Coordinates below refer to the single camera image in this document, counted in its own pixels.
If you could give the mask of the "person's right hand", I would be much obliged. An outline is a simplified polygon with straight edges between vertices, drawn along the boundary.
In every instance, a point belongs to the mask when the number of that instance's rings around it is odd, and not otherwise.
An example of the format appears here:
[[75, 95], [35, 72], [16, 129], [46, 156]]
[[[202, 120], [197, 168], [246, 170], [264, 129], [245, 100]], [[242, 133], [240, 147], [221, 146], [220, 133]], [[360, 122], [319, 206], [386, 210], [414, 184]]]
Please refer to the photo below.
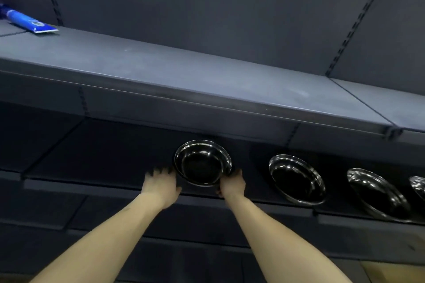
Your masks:
[[219, 188], [226, 205], [231, 209], [234, 201], [245, 197], [246, 182], [242, 169], [236, 169], [229, 175], [220, 176]]

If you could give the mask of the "person's right forearm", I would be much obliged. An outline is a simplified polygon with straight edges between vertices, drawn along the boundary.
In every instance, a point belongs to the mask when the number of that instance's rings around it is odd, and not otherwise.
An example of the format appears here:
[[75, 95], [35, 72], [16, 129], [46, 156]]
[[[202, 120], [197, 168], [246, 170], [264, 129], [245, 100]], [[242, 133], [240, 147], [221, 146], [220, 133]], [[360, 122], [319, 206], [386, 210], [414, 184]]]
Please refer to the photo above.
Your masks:
[[352, 283], [322, 252], [243, 194], [223, 195], [267, 283]]

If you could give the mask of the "deep round steel plate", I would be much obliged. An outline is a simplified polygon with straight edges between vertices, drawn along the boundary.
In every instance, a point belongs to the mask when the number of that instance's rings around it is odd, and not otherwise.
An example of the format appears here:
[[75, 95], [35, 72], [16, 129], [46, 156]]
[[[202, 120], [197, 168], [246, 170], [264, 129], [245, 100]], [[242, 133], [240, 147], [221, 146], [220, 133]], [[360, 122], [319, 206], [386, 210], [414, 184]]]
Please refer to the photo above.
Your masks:
[[183, 143], [173, 155], [173, 166], [189, 184], [214, 187], [220, 177], [233, 169], [230, 154], [219, 144], [208, 140]]

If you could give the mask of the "dark grey metal shelf unit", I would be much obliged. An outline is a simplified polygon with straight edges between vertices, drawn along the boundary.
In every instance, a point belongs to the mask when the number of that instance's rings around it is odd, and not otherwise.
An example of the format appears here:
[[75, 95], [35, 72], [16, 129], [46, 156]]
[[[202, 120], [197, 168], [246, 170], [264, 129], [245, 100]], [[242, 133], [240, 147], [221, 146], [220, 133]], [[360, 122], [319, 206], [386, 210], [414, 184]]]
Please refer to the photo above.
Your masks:
[[[0, 0], [0, 275], [38, 273], [119, 211], [143, 174], [210, 140], [249, 199], [344, 269], [425, 266], [425, 0]], [[326, 201], [288, 201], [298, 157]], [[410, 223], [370, 216], [346, 173], [385, 178]]]

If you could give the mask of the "person's left hand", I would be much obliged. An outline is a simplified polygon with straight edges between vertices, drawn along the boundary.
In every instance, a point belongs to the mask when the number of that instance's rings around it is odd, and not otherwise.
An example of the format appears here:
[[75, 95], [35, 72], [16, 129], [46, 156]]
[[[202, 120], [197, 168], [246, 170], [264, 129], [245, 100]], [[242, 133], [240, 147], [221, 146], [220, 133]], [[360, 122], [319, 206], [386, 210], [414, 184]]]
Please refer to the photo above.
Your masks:
[[173, 205], [176, 191], [177, 174], [173, 167], [154, 168], [145, 173], [141, 195], [146, 197], [158, 210]]

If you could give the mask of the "person's left forearm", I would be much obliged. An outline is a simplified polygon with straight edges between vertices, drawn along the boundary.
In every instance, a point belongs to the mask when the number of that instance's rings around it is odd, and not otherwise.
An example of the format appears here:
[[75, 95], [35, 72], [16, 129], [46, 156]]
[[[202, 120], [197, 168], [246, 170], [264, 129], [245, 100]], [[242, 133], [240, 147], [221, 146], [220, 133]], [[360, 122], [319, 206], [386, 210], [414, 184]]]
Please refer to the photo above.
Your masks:
[[152, 220], [167, 204], [160, 193], [141, 193], [79, 239], [29, 283], [113, 283]]

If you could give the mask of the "blue and white packet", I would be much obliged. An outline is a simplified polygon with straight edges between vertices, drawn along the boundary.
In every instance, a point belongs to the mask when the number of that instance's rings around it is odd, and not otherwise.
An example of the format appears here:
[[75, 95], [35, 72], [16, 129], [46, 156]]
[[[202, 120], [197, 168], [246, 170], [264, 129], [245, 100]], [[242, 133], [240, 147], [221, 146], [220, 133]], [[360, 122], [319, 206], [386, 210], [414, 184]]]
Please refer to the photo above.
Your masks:
[[4, 3], [0, 3], [0, 16], [10, 23], [34, 34], [58, 32], [58, 28], [16, 11]]

